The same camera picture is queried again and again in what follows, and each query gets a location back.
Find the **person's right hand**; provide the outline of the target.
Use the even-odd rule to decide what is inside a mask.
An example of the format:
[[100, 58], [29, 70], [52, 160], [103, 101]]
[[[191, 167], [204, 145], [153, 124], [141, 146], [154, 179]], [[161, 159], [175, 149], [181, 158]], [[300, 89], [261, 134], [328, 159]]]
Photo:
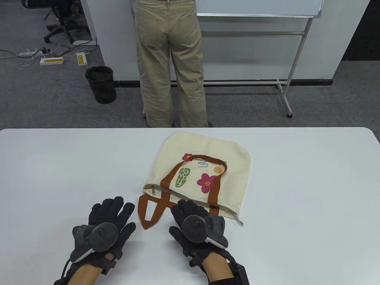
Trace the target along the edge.
[[224, 237], [223, 217], [211, 216], [202, 206], [183, 199], [171, 208], [171, 213], [178, 226], [170, 227], [169, 233], [182, 247], [183, 255], [191, 258], [190, 267], [203, 269], [202, 263], [211, 253], [231, 264], [236, 263], [226, 250], [228, 242]]

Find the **person's left hand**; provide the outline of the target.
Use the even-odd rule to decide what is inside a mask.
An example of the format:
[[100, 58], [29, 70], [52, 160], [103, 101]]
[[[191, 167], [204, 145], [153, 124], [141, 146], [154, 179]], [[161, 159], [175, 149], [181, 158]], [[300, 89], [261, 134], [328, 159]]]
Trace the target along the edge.
[[135, 205], [125, 203], [122, 197], [95, 204], [88, 223], [72, 229], [74, 250], [69, 258], [68, 273], [76, 272], [83, 265], [97, 267], [103, 275], [114, 268], [123, 256], [126, 241], [136, 230], [136, 224], [129, 223], [134, 209]]

